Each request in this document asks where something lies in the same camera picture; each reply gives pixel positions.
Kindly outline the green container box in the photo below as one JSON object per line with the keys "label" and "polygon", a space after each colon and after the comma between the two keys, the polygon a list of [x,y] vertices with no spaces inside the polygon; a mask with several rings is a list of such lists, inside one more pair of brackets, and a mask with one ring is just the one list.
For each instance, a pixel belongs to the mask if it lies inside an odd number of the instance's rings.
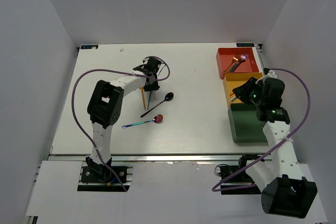
{"label": "green container box", "polygon": [[263,133],[265,122],[257,119],[255,106],[233,103],[228,108],[228,118],[233,142],[237,144],[267,143]]}

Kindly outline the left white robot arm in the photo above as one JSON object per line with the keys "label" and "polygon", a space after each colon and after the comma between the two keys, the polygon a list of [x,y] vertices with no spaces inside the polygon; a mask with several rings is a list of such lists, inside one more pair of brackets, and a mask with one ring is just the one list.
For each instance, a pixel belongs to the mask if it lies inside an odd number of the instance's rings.
{"label": "left white robot arm", "polygon": [[158,90],[160,86],[157,76],[162,64],[157,57],[147,57],[142,65],[133,68],[132,73],[125,73],[110,82],[97,82],[87,112],[90,115],[95,143],[88,162],[97,164],[93,168],[93,176],[98,181],[104,182],[111,175],[111,168],[105,164],[111,159],[111,132],[121,115],[123,98],[139,88],[143,88],[145,92]]}

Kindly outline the yellow container box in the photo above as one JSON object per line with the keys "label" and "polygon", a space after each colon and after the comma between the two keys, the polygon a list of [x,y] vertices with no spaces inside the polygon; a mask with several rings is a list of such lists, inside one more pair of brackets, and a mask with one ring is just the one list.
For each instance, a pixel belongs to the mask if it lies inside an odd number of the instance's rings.
{"label": "yellow container box", "polygon": [[256,73],[227,73],[224,76],[223,79],[223,87],[225,91],[225,97],[227,100],[227,105],[230,107],[231,104],[239,104],[242,103],[240,99],[235,100],[234,102],[231,102],[231,99],[229,95],[233,92],[233,89],[236,87],[240,87],[244,83],[246,83],[251,77],[254,77],[256,79],[259,79],[263,77],[263,74],[261,72]]}

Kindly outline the red container box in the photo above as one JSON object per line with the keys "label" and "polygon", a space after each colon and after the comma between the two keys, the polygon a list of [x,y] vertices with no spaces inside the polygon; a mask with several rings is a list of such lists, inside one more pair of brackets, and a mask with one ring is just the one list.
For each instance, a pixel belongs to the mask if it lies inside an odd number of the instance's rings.
{"label": "red container box", "polygon": [[[238,63],[239,56],[246,56],[247,59]],[[225,74],[236,66],[232,73],[254,73],[260,69],[257,64],[256,54],[252,47],[237,47],[237,48],[218,48],[216,60],[218,66],[219,77],[224,78]]]}

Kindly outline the teal chopstick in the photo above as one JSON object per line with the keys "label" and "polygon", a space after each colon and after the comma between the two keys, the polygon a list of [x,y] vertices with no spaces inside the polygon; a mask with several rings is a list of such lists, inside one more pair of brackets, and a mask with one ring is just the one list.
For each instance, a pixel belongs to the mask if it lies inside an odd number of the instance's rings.
{"label": "teal chopstick", "polygon": [[150,108],[151,96],[152,96],[152,91],[150,91],[150,92],[149,92],[149,95],[148,95],[147,111],[148,111],[149,108]]}

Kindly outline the black spoon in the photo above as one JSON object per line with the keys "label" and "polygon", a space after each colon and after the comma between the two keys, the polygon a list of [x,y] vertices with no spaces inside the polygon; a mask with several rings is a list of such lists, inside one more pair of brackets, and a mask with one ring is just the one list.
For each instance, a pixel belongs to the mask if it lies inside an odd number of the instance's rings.
{"label": "black spoon", "polygon": [[169,92],[165,95],[164,100],[159,102],[157,105],[155,105],[154,107],[152,107],[151,109],[149,109],[148,111],[146,111],[145,113],[143,113],[140,118],[145,117],[147,114],[149,114],[151,111],[153,111],[154,109],[156,109],[157,107],[159,107],[161,104],[165,103],[165,102],[169,102],[171,100],[173,100],[174,98],[174,93],[173,92]]}

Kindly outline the iridescent rainbow spoon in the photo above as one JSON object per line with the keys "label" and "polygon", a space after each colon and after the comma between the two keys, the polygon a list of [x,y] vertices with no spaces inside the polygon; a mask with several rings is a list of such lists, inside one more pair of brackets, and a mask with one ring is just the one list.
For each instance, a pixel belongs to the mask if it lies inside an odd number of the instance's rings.
{"label": "iridescent rainbow spoon", "polygon": [[142,125],[142,124],[146,124],[146,123],[156,123],[156,124],[160,124],[163,121],[163,115],[162,114],[158,114],[156,115],[153,119],[151,120],[147,120],[147,121],[143,121],[143,122],[137,122],[137,123],[132,123],[132,124],[128,124],[128,125],[123,125],[122,128],[129,128],[129,127],[133,127],[133,126],[138,126],[138,125]]}

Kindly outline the right blue table label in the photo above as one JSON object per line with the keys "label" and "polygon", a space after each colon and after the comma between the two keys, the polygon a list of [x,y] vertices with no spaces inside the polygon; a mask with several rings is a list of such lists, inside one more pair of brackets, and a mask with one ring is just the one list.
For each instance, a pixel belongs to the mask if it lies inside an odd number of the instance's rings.
{"label": "right blue table label", "polygon": [[248,42],[238,42],[236,43],[237,47],[255,47],[254,43],[248,43]]}

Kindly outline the gold fork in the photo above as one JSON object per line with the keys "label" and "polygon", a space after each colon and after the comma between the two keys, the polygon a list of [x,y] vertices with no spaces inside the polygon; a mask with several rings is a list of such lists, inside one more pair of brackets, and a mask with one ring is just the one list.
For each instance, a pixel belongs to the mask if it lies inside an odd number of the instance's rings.
{"label": "gold fork", "polygon": [[228,72],[228,69],[231,67],[231,65],[232,65],[233,63],[239,61],[239,57],[240,57],[240,55],[241,55],[241,54],[236,54],[236,55],[233,57],[231,64],[224,70],[225,73]]}

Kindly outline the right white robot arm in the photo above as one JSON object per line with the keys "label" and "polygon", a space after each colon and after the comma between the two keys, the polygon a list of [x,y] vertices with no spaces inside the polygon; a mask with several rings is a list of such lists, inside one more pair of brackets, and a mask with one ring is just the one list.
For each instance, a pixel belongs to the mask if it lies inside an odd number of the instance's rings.
{"label": "right white robot arm", "polygon": [[251,179],[261,192],[261,205],[267,214],[304,219],[317,195],[317,186],[306,179],[300,169],[290,136],[290,118],[281,105],[285,89],[283,81],[268,77],[251,77],[233,89],[243,103],[254,105],[257,119],[264,122],[262,131],[270,147],[270,170],[262,160],[238,166],[238,177]]}

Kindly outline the left blue table label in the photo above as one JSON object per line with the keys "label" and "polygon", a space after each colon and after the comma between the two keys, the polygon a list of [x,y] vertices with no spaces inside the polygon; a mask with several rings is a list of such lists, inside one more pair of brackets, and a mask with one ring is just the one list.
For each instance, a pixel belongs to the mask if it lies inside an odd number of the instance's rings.
{"label": "left blue table label", "polygon": [[81,45],[80,50],[98,49],[99,45]]}

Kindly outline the blue table label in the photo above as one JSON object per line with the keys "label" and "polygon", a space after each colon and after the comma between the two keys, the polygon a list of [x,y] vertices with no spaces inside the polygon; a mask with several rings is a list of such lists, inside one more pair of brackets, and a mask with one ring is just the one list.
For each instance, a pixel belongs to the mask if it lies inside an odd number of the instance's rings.
{"label": "blue table label", "polygon": [[236,43],[237,47],[255,47],[254,43],[248,43],[248,42],[238,42]]}
{"label": "blue table label", "polygon": [[98,49],[99,45],[81,45],[80,50]]}

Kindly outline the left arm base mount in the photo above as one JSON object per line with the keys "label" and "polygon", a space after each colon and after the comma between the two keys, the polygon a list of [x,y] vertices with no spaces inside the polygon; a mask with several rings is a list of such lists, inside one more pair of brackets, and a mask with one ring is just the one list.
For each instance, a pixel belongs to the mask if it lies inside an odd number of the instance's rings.
{"label": "left arm base mount", "polygon": [[101,175],[88,165],[83,165],[80,171],[77,191],[124,193],[130,188],[133,167],[117,165],[112,166],[112,169],[116,172],[117,176],[110,170]]}

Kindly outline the purple fork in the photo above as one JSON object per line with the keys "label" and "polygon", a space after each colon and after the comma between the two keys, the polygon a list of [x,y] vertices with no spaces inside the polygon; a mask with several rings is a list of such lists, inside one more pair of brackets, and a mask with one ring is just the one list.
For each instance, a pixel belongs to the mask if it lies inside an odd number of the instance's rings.
{"label": "purple fork", "polygon": [[245,62],[248,59],[248,55],[241,54],[239,57],[239,62]]}

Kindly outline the orange spoon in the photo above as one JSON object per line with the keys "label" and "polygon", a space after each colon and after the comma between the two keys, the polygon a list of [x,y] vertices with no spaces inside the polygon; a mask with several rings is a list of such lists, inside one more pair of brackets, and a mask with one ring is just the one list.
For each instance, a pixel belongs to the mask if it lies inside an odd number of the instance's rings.
{"label": "orange spoon", "polygon": [[141,96],[142,96],[142,103],[143,103],[143,108],[146,110],[146,102],[145,102],[145,93],[144,93],[144,88],[140,87],[141,90]]}

